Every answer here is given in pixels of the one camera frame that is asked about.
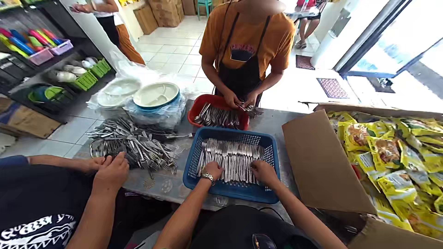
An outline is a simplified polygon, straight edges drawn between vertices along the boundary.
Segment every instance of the brown pants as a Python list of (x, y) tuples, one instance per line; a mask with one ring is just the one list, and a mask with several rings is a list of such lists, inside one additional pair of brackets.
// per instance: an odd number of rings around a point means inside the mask
[(130, 61), (145, 65), (141, 55), (132, 46), (126, 26), (124, 24), (120, 24), (117, 25), (116, 28), (118, 31), (118, 40), (120, 42), (120, 46), (118, 46), (120, 51), (126, 55)]

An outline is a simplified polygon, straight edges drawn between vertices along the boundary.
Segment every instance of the red plastic basin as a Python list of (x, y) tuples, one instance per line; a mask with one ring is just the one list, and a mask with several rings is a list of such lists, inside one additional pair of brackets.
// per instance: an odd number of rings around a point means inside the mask
[[(200, 95), (195, 99), (194, 104), (191, 107), (191, 110), (189, 110), (189, 112), (188, 112), (188, 121), (192, 125), (195, 125), (197, 127), (203, 127), (202, 124), (194, 123), (194, 119), (196, 116), (198, 116), (200, 114), (205, 103), (210, 103), (212, 106), (215, 106), (215, 107), (223, 109), (223, 110), (232, 110), (232, 108), (230, 108), (228, 106), (228, 104), (226, 104), (226, 101), (223, 97), (220, 97), (217, 95), (212, 95), (212, 94)], [(246, 112), (239, 110), (238, 111), (238, 118), (240, 120), (239, 129), (244, 130), (244, 131), (247, 130), (248, 126), (249, 126), (248, 114)]]

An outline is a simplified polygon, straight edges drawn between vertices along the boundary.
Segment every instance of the sandal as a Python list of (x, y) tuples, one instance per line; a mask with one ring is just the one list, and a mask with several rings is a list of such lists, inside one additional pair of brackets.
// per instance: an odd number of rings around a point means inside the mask
[(296, 49), (305, 49), (307, 47), (306, 43), (302, 43), (302, 41), (300, 40), (299, 42), (297, 42), (297, 44), (295, 45)]

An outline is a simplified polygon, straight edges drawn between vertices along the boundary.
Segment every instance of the printed graphic on shirt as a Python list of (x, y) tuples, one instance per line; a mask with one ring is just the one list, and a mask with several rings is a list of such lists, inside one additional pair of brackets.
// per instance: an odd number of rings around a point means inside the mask
[(49, 215), (0, 233), (0, 248), (64, 248), (76, 221), (68, 214)]
[(247, 44), (231, 45), (231, 60), (247, 62), (254, 54), (255, 54), (255, 49), (251, 45)]

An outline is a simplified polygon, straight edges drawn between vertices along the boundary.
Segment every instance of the doormat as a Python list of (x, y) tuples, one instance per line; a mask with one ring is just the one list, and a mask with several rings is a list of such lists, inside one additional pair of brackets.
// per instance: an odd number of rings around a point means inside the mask
[(395, 93), (394, 90), (392, 90), (391, 85), (392, 81), (385, 78), (375, 78), (375, 77), (366, 77), (371, 85), (374, 87), (376, 92), (379, 93)]
[(315, 67), (311, 65), (311, 56), (304, 56), (297, 54), (295, 56), (296, 66), (298, 68), (315, 70)]
[(349, 98), (346, 91), (336, 79), (317, 78), (328, 98)]

